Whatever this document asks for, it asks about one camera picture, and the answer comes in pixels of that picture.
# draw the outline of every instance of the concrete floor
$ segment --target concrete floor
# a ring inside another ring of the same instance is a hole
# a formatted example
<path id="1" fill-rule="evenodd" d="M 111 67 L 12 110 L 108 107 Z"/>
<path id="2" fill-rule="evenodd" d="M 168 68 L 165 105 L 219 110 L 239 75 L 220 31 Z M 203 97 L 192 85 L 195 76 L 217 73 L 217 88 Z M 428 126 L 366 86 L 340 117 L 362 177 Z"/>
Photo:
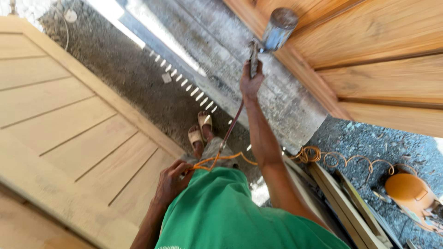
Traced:
<path id="1" fill-rule="evenodd" d="M 68 52 L 190 152 L 188 128 L 197 123 L 195 118 L 197 113 L 205 108 L 205 105 L 200 106 L 202 99 L 195 101 L 197 93 L 190 96 L 195 89 L 192 82 L 183 87 L 175 81 L 165 84 L 161 75 L 165 73 L 168 64 L 161 66 L 160 59 L 156 62 L 157 56 L 151 54 L 149 45 L 141 50 L 81 1 L 69 1 L 68 6 L 78 14 L 77 22 L 68 25 L 70 32 Z M 57 31 L 51 37 L 64 47 L 66 44 L 66 31 L 62 28 L 64 23 L 61 20 L 54 21 L 51 13 L 46 13 L 40 22 L 47 30 L 52 28 Z M 214 131 L 224 136 L 231 119 L 226 112 L 218 108 L 214 112 Z M 235 152 L 246 152 L 250 144 L 248 131 L 241 125 L 236 126 L 229 144 Z M 328 117 L 307 145 L 316 145 L 323 151 L 338 151 L 347 158 L 360 154 L 371 160 L 385 159 L 391 163 L 408 163 L 418 171 L 419 177 L 431 185 L 438 196 L 443 195 L 441 180 L 443 167 L 440 167 L 443 164 L 443 156 L 439 150 L 443 148 L 441 139 Z M 247 152 L 247 156 L 252 159 L 250 151 Z M 367 165 L 363 164 L 356 160 L 347 168 L 340 165 L 338 169 L 351 180 L 361 196 L 385 217 L 400 241 L 405 243 L 406 239 L 411 239 L 418 248 L 422 249 L 443 248 L 441 237 L 413 225 L 413 222 L 400 213 L 395 205 L 379 201 L 370 192 L 371 187 L 380 187 L 384 184 L 388 177 L 388 168 L 382 164 L 377 165 L 366 185 L 368 169 Z M 240 166 L 251 183 L 252 190 L 265 186 L 257 167 L 243 162 Z"/>

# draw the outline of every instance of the forearm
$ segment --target forearm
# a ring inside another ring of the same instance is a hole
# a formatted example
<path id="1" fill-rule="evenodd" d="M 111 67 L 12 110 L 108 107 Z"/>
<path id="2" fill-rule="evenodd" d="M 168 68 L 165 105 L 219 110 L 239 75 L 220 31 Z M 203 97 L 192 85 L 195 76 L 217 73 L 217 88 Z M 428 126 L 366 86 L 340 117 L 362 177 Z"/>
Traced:
<path id="1" fill-rule="evenodd" d="M 130 249 L 154 249 L 159 240 L 160 230 L 167 207 L 151 201 L 148 212 L 140 226 Z"/>
<path id="2" fill-rule="evenodd" d="M 291 214 L 327 226 L 312 212 L 295 186 L 281 156 L 280 145 L 263 115 L 257 98 L 244 97 L 252 151 L 268 186 L 271 203 Z"/>

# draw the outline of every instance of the unfinished wooden door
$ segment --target unfinished wooden door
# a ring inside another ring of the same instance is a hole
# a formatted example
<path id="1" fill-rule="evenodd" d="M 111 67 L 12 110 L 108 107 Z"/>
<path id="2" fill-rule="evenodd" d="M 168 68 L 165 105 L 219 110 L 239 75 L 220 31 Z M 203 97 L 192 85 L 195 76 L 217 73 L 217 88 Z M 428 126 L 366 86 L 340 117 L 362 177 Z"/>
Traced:
<path id="1" fill-rule="evenodd" d="M 183 150 L 26 20 L 0 17 L 0 75 L 0 182 L 98 247 L 128 248 Z"/>

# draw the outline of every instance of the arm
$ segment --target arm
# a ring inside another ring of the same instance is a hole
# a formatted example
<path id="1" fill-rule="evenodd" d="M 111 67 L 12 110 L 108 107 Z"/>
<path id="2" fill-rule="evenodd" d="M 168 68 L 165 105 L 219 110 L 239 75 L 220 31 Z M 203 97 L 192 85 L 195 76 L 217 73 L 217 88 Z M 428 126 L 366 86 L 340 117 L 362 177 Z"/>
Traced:
<path id="1" fill-rule="evenodd" d="M 176 160 L 169 168 L 162 170 L 157 191 L 130 249 L 155 248 L 167 208 L 177 195 L 188 187 L 194 171 L 189 171 L 182 180 L 180 176 L 192 166 L 182 160 Z"/>
<path id="2" fill-rule="evenodd" d="M 280 145 L 261 111 L 257 92 L 264 80 L 262 66 L 263 64 L 259 62 L 257 75 L 251 79 L 249 61 L 245 63 L 240 89 L 248 114 L 252 152 L 268 186 L 272 206 L 308 218 L 329 230 L 309 208 L 292 181 L 284 165 Z"/>

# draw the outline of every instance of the beige sandal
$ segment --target beige sandal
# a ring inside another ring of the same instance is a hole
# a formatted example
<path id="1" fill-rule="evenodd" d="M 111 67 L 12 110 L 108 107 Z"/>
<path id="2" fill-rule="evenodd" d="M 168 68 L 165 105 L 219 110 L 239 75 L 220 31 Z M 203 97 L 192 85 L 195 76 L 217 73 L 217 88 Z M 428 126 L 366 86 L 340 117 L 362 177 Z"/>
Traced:
<path id="1" fill-rule="evenodd" d="M 202 133 L 200 130 L 195 130 L 195 131 L 191 131 L 192 128 L 194 128 L 195 126 L 192 126 L 189 131 L 188 131 L 188 138 L 189 141 L 191 142 L 191 146 L 192 148 L 195 150 L 194 147 L 194 143 L 197 141 L 201 141 L 201 143 L 203 143 L 203 138 L 202 138 Z"/>
<path id="2" fill-rule="evenodd" d="M 211 115 L 203 115 L 203 111 L 201 111 L 198 113 L 197 119 L 198 119 L 198 125 L 200 125 L 200 131 L 202 132 L 202 134 L 203 134 L 203 126 L 207 125 L 207 124 L 211 126 L 211 131 L 212 131 L 212 117 L 211 117 Z"/>

